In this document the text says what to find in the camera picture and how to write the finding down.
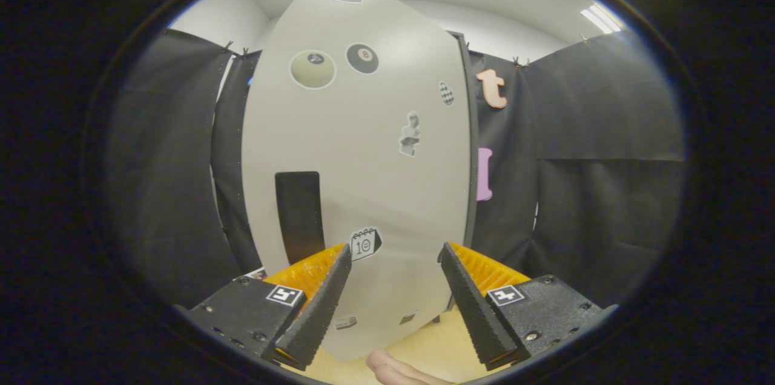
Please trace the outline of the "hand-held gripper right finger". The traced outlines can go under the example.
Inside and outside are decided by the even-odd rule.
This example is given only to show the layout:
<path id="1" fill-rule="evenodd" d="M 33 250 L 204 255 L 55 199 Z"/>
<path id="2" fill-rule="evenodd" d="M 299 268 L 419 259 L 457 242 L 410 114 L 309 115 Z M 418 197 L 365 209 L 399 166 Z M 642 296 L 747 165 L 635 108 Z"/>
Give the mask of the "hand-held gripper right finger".
<path id="1" fill-rule="evenodd" d="M 479 362 L 487 369 L 528 363 L 595 330 L 617 310 L 601 307 L 558 275 L 530 278 L 463 245 L 438 254 Z"/>

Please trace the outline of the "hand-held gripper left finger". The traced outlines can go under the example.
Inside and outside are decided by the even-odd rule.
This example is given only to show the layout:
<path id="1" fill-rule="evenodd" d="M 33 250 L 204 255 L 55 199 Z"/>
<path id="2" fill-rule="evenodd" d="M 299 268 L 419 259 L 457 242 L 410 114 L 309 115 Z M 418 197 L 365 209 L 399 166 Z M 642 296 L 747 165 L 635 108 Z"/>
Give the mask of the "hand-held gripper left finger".
<path id="1" fill-rule="evenodd" d="M 351 267 L 351 247 L 339 244 L 268 278 L 241 275 L 194 307 L 177 310 L 243 358 L 305 370 L 326 336 Z"/>

